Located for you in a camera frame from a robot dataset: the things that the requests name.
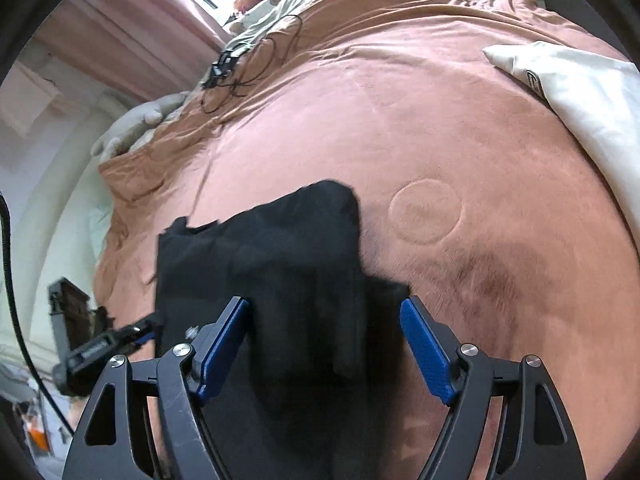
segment bed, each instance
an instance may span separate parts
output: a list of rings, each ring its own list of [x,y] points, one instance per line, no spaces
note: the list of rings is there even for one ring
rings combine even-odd
[[[535,0],[281,0],[232,42],[253,46],[237,68],[251,86],[196,89],[101,165],[114,213],[97,301],[120,325],[152,311],[156,237],[177,216],[225,220],[340,180],[360,200],[365,270],[410,283],[490,355],[539,355],[603,479],[640,426],[640,374],[620,358],[640,349],[638,254],[569,131],[481,51],[538,40],[623,59]],[[408,348],[389,402],[381,478],[416,478],[444,407]]]

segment wrinkled fabric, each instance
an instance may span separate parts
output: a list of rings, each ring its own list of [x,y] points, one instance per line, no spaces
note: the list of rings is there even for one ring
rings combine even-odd
[[[489,62],[549,102],[607,179],[640,243],[640,73],[633,63],[537,41],[493,45]]]
[[[589,478],[604,478],[640,422],[640,370],[620,359],[640,351],[638,255],[572,134],[482,49],[547,41],[623,57],[535,0],[315,0],[298,14],[302,27],[270,32],[275,53],[265,41],[239,63],[252,86],[204,92],[203,108],[101,167],[115,210],[98,299],[120,323],[151,312],[155,238],[177,216],[224,221],[338,180],[360,202],[364,271],[409,283],[489,355],[539,355]],[[380,478],[415,479],[445,409],[407,348],[399,374]]]

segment pink curtain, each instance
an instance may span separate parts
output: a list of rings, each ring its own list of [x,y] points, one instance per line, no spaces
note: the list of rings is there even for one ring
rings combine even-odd
[[[192,89],[230,39],[193,0],[64,0],[35,37],[142,101]]]

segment black cloth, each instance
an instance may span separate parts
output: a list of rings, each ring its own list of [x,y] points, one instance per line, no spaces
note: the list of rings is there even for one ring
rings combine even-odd
[[[158,241],[159,354],[232,296],[254,327],[204,418],[235,480],[376,475],[408,287],[364,275],[351,189],[322,181]]]

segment white wall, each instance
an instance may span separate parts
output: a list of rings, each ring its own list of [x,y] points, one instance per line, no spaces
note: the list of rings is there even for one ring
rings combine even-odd
[[[0,120],[0,190],[12,215],[12,227],[20,221],[31,192],[66,136],[108,90],[107,86],[53,57],[35,41],[25,47],[19,59],[39,76],[52,81],[66,98],[80,107],[72,116],[48,107],[33,123],[26,138]]]

